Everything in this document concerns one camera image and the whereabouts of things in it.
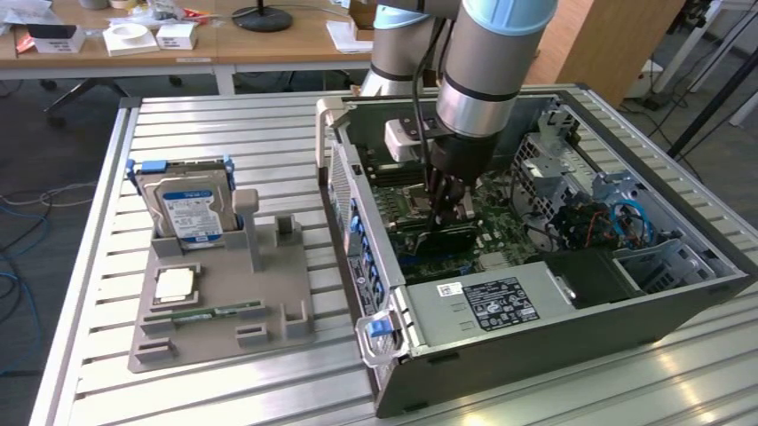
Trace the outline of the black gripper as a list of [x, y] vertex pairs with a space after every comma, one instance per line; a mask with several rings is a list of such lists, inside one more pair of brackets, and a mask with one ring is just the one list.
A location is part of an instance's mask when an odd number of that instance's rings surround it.
[[426, 172], [426, 192], [432, 213], [426, 227], [440, 229], [454, 217], [460, 202], [486, 171], [497, 146], [497, 137], [464, 138], [448, 135], [432, 144]]

